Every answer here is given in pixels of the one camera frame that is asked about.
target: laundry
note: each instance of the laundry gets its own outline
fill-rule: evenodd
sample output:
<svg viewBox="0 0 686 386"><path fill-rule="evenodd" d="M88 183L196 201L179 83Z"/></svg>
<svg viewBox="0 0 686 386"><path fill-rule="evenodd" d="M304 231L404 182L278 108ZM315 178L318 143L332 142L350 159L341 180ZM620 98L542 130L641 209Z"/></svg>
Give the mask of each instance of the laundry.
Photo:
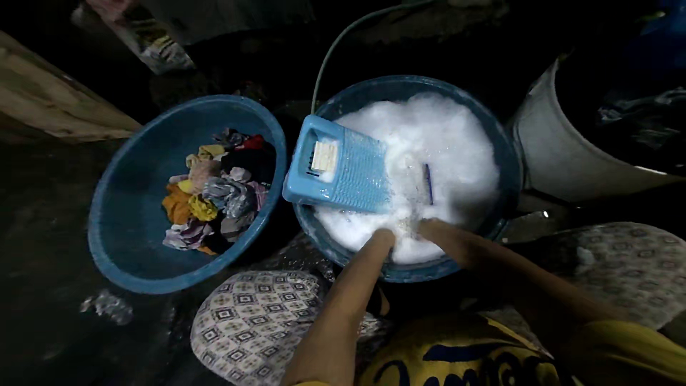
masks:
<svg viewBox="0 0 686 386"><path fill-rule="evenodd" d="M202 145L198 148L198 157L203 159L212 159L215 156L224 154L226 150L222 145Z"/></svg>
<svg viewBox="0 0 686 386"><path fill-rule="evenodd" d="M169 196L162 200L162 206L167 210L169 221L176 225L183 225L192 217L191 207L188 200L191 195L183 192L177 185L167 185Z"/></svg>
<svg viewBox="0 0 686 386"><path fill-rule="evenodd" d="M211 177L202 191L202 196L229 218L239 218L257 207L255 191L231 179Z"/></svg>
<svg viewBox="0 0 686 386"><path fill-rule="evenodd" d="M218 255L217 252L214 252L212 249L210 249L210 247L208 247L208 246L206 246L206 245L203 245L203 246L201 246L201 247L198 247L198 251L203 252L203 253L207 253L207 254L210 255L210 256L216 256L216 255Z"/></svg>
<svg viewBox="0 0 686 386"><path fill-rule="evenodd" d="M245 149L229 152L222 157L222 169L230 172L233 168L249 170L257 182L272 183L276 167L274 146L264 143L262 149Z"/></svg>
<svg viewBox="0 0 686 386"><path fill-rule="evenodd" d="M257 199L257 211L259 212L262 210L264 203L267 201L267 193L269 193L269 190L257 181L251 181L246 185L250 186L255 191L255 198Z"/></svg>
<svg viewBox="0 0 686 386"><path fill-rule="evenodd" d="M235 150L245 150L245 149L262 149L264 145L264 137L260 134L253 135L252 137L243 141L242 144L235 147Z"/></svg>
<svg viewBox="0 0 686 386"><path fill-rule="evenodd" d="M186 193L190 194L200 194L202 189L205 187L205 183L210 177L216 177L220 174L222 163L214 160L200 160L188 173L188 181L190 181L191 187L190 191L184 190Z"/></svg>
<svg viewBox="0 0 686 386"><path fill-rule="evenodd" d="M191 194L193 191L193 183L189 179L185 179L183 181L179 181L176 186L178 186L179 189L181 189L182 192Z"/></svg>
<svg viewBox="0 0 686 386"><path fill-rule="evenodd" d="M196 163L200 162L200 157L197 154L189 154L186 156L186 167L191 169Z"/></svg>
<svg viewBox="0 0 686 386"><path fill-rule="evenodd" d="M234 181L243 183L250 181L250 178L252 177L250 172L243 168L232 168L228 173L228 176Z"/></svg>
<svg viewBox="0 0 686 386"><path fill-rule="evenodd" d="M212 233L214 233L214 231L208 224L197 218L191 218L185 224L172 225L171 229L167 230L162 244L181 251L197 249L202 246L202 240L205 236L211 235Z"/></svg>
<svg viewBox="0 0 686 386"><path fill-rule="evenodd" d="M178 176L171 176L169 178L169 183L177 184L180 183L181 181L185 181L188 179L188 174L179 174Z"/></svg>
<svg viewBox="0 0 686 386"><path fill-rule="evenodd" d="M191 209L191 213L201 221L214 220L219 212L212 201L206 201L199 196L191 196L188 199L188 206Z"/></svg>
<svg viewBox="0 0 686 386"><path fill-rule="evenodd" d="M241 134L232 128L225 128L220 135L213 136L215 141L219 142L228 151L234 150L236 146L240 146L243 141L250 139L249 135Z"/></svg>
<svg viewBox="0 0 686 386"><path fill-rule="evenodd" d="M220 232L230 242L236 242L238 238L250 227L255 219L255 212L248 212L239 218L225 218L222 220Z"/></svg>
<svg viewBox="0 0 686 386"><path fill-rule="evenodd" d="M227 128L187 155L188 174L169 178L162 206L171 229L163 244L221 255L250 227L267 200L276 151L261 135Z"/></svg>

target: soap foam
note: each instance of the soap foam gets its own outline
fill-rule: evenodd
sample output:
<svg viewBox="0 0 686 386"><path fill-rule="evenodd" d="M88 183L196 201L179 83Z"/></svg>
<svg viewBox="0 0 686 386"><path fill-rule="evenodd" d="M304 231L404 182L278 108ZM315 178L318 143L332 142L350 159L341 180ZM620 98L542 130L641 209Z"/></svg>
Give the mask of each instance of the soap foam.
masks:
<svg viewBox="0 0 686 386"><path fill-rule="evenodd" d="M315 206L315 217L343 247L359 251L374 230L387 227L397 237L395 263L426 262L443 252L420 240L419 220L436 217L475 229L493 206L499 178L493 145L467 107L436 93L421 93L407 102L376 102L336 122L386 143L392 204L386 214ZM431 170L433 205L424 163Z"/></svg>

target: white bucket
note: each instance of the white bucket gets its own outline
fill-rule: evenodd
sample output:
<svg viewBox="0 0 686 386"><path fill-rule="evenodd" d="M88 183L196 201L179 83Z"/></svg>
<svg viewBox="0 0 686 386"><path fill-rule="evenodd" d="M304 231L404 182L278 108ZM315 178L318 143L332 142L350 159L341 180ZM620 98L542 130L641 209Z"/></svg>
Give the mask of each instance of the white bucket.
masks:
<svg viewBox="0 0 686 386"><path fill-rule="evenodd" d="M555 91L556 61L533 84L514 118L526 185L569 202L630 194L686 178L620 161L587 141L567 119Z"/></svg>

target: hose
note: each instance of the hose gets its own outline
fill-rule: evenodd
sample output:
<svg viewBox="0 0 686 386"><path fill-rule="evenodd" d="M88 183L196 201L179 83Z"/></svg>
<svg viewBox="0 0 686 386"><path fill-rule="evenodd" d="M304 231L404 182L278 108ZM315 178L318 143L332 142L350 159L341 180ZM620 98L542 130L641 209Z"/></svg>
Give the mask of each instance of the hose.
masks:
<svg viewBox="0 0 686 386"><path fill-rule="evenodd" d="M314 83L314 92L312 93L312 106L310 108L310 114L314 114L314 107L317 102L317 92L319 91L319 83L322 80L322 74L324 73L324 67L327 66L327 62L329 61L329 58L331 57L331 52L333 52L333 49L336 48L336 45L338 42L343 39L343 36L345 36L348 32L350 32L351 29L357 27L360 23L363 21L367 21L375 16L379 16L382 14L387 14L389 12L397 11L397 10L409 10L412 8L417 8L421 7L422 5L427 5L429 3L433 3L435 0L424 0L424 1L419 1L417 3L409 3L409 4L399 4L399 5L394 5L392 7L384 8L382 10L374 11L369 14L364 15L363 17L359 18L358 20L353 21L349 26L343 30L338 37L333 41L331 46L329 47L329 50L327 51L326 56L324 56L324 60L322 61L322 66L319 67L319 74L317 74L317 81Z"/></svg>

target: blue plastic basin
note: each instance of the blue plastic basin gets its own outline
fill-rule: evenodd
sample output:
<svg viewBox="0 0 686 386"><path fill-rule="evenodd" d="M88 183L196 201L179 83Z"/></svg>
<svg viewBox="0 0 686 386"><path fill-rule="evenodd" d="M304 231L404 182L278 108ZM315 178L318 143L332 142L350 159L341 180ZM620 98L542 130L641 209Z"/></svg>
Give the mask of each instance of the blue plastic basin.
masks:
<svg viewBox="0 0 686 386"><path fill-rule="evenodd" d="M267 201L250 228L224 254L178 251L162 245L171 226L162 208L167 180L188 169L185 158L213 134L230 127L262 134L276 148L276 170ZM276 118L257 102L212 95L176 106L131 137L114 156L95 189L88 245L98 269L137 293L170 293L198 283L233 262L255 241L281 195L286 143Z"/></svg>
<svg viewBox="0 0 686 386"><path fill-rule="evenodd" d="M424 92L439 93L469 107L493 143L495 162L500 168L500 196L490 214L476 229L476 233L494 240L506 226L506 218L517 207L522 183L521 167L512 138L504 132L495 116L466 91L452 84L424 76L384 76L365 80L341 91L323 104L317 111L317 115L333 121L373 102L405 101L417 93ZM300 226L328 259L344 266L353 257L352 251L330 237L319 220L314 217L312 207L295 204L294 208ZM438 279L459 270L457 263L443 256L420 264L385 264L381 274L382 278L388 282L410 283Z"/></svg>

